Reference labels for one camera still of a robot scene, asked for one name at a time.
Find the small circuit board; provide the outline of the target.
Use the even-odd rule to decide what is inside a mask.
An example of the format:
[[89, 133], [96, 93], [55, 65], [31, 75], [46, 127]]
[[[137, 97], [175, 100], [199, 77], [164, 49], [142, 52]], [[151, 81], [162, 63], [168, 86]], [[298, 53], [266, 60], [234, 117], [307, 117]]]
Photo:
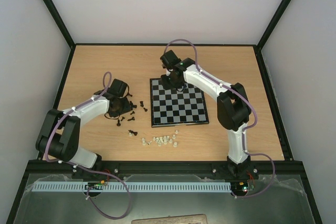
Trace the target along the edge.
[[244, 192], [252, 191], [255, 189], [256, 183], [254, 180], [247, 180], [245, 182], [238, 182], [236, 189]]

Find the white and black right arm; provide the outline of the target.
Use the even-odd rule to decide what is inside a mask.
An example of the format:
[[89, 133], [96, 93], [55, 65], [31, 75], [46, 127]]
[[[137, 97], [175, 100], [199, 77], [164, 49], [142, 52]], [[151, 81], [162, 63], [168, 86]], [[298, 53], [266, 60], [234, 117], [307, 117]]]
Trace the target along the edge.
[[244, 86], [224, 82], [202, 69], [196, 61], [190, 58], [181, 60], [172, 50], [165, 50], [160, 60], [168, 72], [161, 76], [164, 89], [177, 89], [188, 83], [216, 101], [217, 119], [228, 134], [228, 171], [233, 177], [242, 177], [250, 163], [247, 123], [250, 114], [255, 112], [248, 102]]

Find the black enclosure frame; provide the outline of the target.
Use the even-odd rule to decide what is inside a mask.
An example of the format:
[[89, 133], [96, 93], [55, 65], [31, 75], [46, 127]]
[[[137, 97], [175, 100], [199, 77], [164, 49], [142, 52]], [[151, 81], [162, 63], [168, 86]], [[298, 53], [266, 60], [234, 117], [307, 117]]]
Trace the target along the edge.
[[[57, 26], [59, 27], [60, 31], [62, 32], [62, 35], [65, 37], [66, 42], [68, 43], [69, 47], [70, 47], [70, 53], [69, 53], [69, 57], [66, 63], [66, 67], [65, 70], [63, 72], [62, 75], [62, 80], [60, 82], [60, 86], [58, 88], [57, 91], [57, 95], [54, 101], [54, 105], [53, 105], [53, 109], [55, 109], [58, 105], [59, 105], [59, 101], [60, 101], [60, 97], [62, 95], [62, 92], [64, 90], [64, 86], [65, 86], [65, 82], [67, 79], [67, 75], [70, 69], [70, 65], [71, 65], [71, 61], [73, 59], [74, 53], [75, 53], [75, 48], [76, 46], [166, 46], [166, 44], [132, 44], [132, 43], [116, 43], [116, 44], [97, 44], [97, 43], [84, 43], [84, 44], [75, 44], [75, 42], [73, 41], [73, 39], [70, 36], [70, 33], [68, 32], [63, 20], [61, 19], [54, 3], [52, 0], [43, 0], [46, 7], [48, 8], [50, 14], [52, 15], [54, 21], [56, 22]], [[268, 99], [268, 103], [271, 109], [271, 113], [272, 113], [272, 117], [273, 120], [275, 122], [275, 127], [277, 130], [277, 134], [279, 137], [279, 142], [281, 145], [281, 150], [283, 152], [283, 154], [285, 154], [285, 160], [284, 161], [274, 161], [275, 163], [275, 168], [278, 168], [275, 171], [278, 171], [279, 174], [281, 173], [285, 173], [288, 174], [289, 173], [294, 173], [294, 175], [299, 175], [300, 173], [300, 177], [303, 181], [303, 189], [304, 192], [307, 194], [307, 199], [308, 199], [308, 203], [309, 203], [309, 207], [310, 207], [310, 211], [312, 214], [312, 217], [315, 221], [315, 223], [322, 223], [319, 211], [318, 211], [318, 207], [317, 204], [315, 202], [314, 196], [313, 196], [313, 192], [311, 190], [311, 186], [309, 184], [308, 181], [308, 177], [305, 171], [305, 168], [303, 166], [303, 162], [302, 161], [295, 161], [293, 159], [293, 155], [291, 152], [291, 148], [289, 146], [289, 141], [287, 138], [287, 134], [285, 133], [285, 128], [283, 125], [283, 121], [279, 112], [279, 107], [278, 105], [276, 105], [276, 96], [275, 96], [275, 92], [272, 89], [272, 84], [271, 84], [271, 79], [268, 73], [268, 70], [266, 69], [266, 64], [265, 61], [262, 57], [262, 52], [261, 50], [263, 49], [264, 45], [266, 44], [267, 40], [269, 39], [269, 37], [271, 36], [273, 30], [276, 28], [276, 25], [278, 24], [278, 22], [280, 21], [282, 15], [284, 14], [285, 10], [287, 9], [288, 5], [290, 4], [291, 0], [281, 0], [281, 3], [279, 4], [275, 14], [273, 15], [270, 23], [268, 24], [264, 34], [262, 35], [259, 43], [257, 45], [229, 45], [229, 44], [198, 44], [199, 46], [238, 46], [238, 47], [243, 47], [243, 46], [253, 46], [254, 49], [254, 54], [256, 57], [256, 61], [258, 64], [258, 68], [259, 68], [259, 72], [260, 72], [260, 76], [262, 78], [263, 81], [263, 85], [266, 91], [266, 96]], [[172, 91], [179, 91], [176, 88], [182, 88], [182, 84], [187, 83], [182, 82], [182, 79], [180, 79], [180, 82], [177, 81], [177, 79], [171, 79], [170, 77], [170, 73], [171, 72], [177, 72], [177, 70], [174, 69], [168, 69], [166, 72], [166, 75], [168, 77], [163, 77], [163, 83], [164, 83], [164, 87], [165, 85], [167, 85], [168, 90], [172, 90]], [[17, 195], [15, 197], [13, 206], [11, 208], [11, 211], [9, 213], [8, 219], [6, 223], [14, 223], [15, 218], [18, 216], [18, 210], [19, 210], [19, 205], [21, 204], [21, 200], [23, 198], [23, 189], [24, 186], [27, 185], [27, 176], [29, 174], [33, 174], [35, 172], [42, 172], [42, 171], [47, 171], [47, 172], [54, 172], [55, 174], [60, 174], [62, 171], [64, 172], [69, 172], [69, 169], [66, 169], [65, 165], [61, 165], [62, 169], [57, 169], [56, 165], [47, 165], [46, 161], [42, 161], [41, 157], [42, 154], [39, 152], [38, 158], [36, 160], [31, 160], [28, 162], [28, 166], [25, 170], [25, 175], [20, 183]], [[137, 162], [133, 162], [133, 161], [127, 161], [127, 162], [121, 162], [122, 164], [125, 165], [130, 165], [130, 168], [136, 168], [136, 164]], [[120, 162], [117, 161], [104, 161], [103, 164], [106, 164], [108, 166], [112, 167], [112, 164], [121, 164]], [[214, 164], [215, 161], [190, 161], [190, 162], [176, 162], [176, 164], [173, 161], [169, 161], [166, 162], [169, 166], [171, 167], [177, 167], [177, 165], [184, 165], [186, 166], [185, 168], [188, 168], [186, 170], [180, 170], [180, 172], [191, 172], [191, 168], [192, 167], [198, 167], [200, 168], [201, 166], [203, 167], [207, 167], [209, 168], [210, 164]]]

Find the white chess pieces cluster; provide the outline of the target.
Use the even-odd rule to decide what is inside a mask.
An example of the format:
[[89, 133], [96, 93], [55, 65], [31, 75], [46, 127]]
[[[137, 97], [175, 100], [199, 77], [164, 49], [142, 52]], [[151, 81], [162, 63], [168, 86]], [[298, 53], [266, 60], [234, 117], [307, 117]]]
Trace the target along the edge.
[[174, 142], [177, 142], [175, 134], [153, 137], [152, 141], [155, 142], [158, 146], [168, 145], [168, 144], [173, 145]]

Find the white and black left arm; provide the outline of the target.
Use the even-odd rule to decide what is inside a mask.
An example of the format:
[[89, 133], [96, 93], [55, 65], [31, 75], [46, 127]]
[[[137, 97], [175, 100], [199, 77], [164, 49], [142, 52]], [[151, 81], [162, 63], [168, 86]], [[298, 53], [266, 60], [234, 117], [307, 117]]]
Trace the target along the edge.
[[46, 114], [39, 132], [36, 149], [59, 162], [71, 163], [90, 170], [102, 168], [102, 157], [79, 146], [80, 128], [100, 115], [118, 119], [132, 110], [128, 96], [129, 85], [114, 79], [108, 88], [99, 90], [82, 104], [60, 111], [51, 109]]

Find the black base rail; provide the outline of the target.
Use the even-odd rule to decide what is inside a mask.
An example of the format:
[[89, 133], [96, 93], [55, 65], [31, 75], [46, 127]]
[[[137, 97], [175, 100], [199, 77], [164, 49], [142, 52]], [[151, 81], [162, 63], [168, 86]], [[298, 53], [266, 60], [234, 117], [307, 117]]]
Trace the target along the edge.
[[[119, 178], [131, 175], [196, 175], [200, 178], [237, 180], [248, 179], [249, 175], [257, 178], [259, 175], [272, 174], [270, 161], [251, 161], [247, 167], [233, 172], [226, 161], [222, 162], [126, 162], [103, 161], [100, 170], [109, 171]], [[26, 167], [27, 174], [71, 174], [74, 178], [83, 180], [102, 178], [100, 174], [85, 172], [73, 168], [69, 164], [48, 163], [32, 160]]]

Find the black and grey chessboard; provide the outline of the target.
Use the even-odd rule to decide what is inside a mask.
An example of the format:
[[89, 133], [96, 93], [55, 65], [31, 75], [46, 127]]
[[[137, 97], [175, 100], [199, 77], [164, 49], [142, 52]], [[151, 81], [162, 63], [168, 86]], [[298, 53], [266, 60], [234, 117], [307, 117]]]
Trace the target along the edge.
[[152, 127], [209, 123], [204, 92], [191, 84], [165, 90], [161, 79], [152, 78], [150, 99]]

